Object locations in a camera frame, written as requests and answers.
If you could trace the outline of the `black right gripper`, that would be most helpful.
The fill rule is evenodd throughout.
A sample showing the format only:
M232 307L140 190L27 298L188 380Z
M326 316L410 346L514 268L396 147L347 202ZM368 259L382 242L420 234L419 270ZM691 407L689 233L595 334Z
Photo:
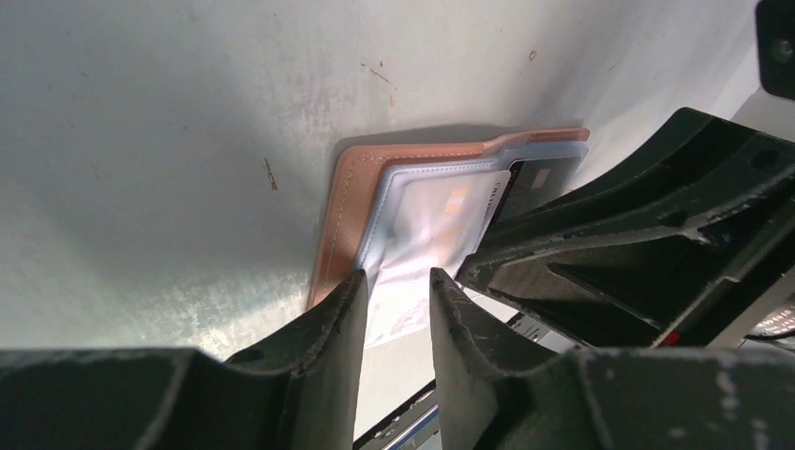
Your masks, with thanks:
M794 3L760 1L755 8L755 61L759 88L734 113L737 124L794 141ZM794 346L794 267L745 312L763 317L737 348Z

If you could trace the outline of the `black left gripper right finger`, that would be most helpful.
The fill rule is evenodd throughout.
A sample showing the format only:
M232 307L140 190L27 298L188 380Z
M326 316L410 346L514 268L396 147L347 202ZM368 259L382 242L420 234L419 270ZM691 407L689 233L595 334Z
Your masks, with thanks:
M445 449L790 449L794 360L776 350L548 350L429 273Z

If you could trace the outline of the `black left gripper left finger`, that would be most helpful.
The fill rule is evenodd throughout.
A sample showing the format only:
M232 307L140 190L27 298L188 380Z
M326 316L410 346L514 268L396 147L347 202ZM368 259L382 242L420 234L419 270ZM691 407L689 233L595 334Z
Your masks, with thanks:
M226 361L192 348L1 354L5 449L349 449L364 271Z

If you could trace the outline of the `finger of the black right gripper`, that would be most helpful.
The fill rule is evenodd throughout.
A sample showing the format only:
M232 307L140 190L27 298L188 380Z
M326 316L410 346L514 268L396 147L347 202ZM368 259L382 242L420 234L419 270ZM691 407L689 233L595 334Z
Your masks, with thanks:
M717 347L793 276L793 142L682 108L610 171L494 225L457 280L583 346Z

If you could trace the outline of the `black credit card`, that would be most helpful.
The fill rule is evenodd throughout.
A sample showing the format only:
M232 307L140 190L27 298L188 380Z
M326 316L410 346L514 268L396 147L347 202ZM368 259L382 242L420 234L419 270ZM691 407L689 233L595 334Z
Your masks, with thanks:
M582 157L558 157L513 161L493 222L520 216L560 197L581 160Z

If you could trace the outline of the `tan leather card holder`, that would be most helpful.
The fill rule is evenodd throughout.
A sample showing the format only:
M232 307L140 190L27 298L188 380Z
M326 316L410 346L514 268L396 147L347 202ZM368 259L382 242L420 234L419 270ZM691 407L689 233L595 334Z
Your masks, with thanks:
M480 158L517 144L585 142L590 135L585 127L548 128L482 142L359 144L345 149L337 159L307 306L321 303L353 270L384 169L396 164Z

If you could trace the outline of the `white credit card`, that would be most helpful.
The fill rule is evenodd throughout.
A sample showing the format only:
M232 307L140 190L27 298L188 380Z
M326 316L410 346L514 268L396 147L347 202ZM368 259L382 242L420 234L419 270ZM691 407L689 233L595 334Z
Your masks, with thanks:
M509 178L452 166L388 174L355 261L367 275L366 347L428 327L430 270L456 272L473 253Z

